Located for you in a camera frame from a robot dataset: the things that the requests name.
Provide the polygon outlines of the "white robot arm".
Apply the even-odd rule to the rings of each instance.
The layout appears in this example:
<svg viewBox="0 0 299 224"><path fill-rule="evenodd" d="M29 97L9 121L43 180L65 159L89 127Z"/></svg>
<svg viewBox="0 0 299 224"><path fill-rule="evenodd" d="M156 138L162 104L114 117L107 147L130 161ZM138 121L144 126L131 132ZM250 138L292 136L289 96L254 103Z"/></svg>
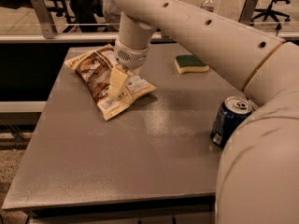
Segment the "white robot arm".
<svg viewBox="0 0 299 224"><path fill-rule="evenodd" d="M220 160L217 224L299 224L299 48L179 0L114 0L116 45L140 55L160 28L258 105Z"/></svg>

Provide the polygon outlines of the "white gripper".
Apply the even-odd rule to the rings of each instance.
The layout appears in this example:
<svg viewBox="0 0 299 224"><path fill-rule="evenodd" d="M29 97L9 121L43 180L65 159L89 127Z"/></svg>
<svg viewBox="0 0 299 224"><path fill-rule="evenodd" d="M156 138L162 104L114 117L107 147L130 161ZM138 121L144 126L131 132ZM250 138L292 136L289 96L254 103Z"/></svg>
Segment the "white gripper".
<svg viewBox="0 0 299 224"><path fill-rule="evenodd" d="M136 70L142 66L146 61L148 52L149 48L131 49L123 45L119 39L115 41L115 59L129 70ZM122 65L115 66L111 71L108 95L113 99L121 97L122 103L130 105L135 100L137 76L128 76Z"/></svg>

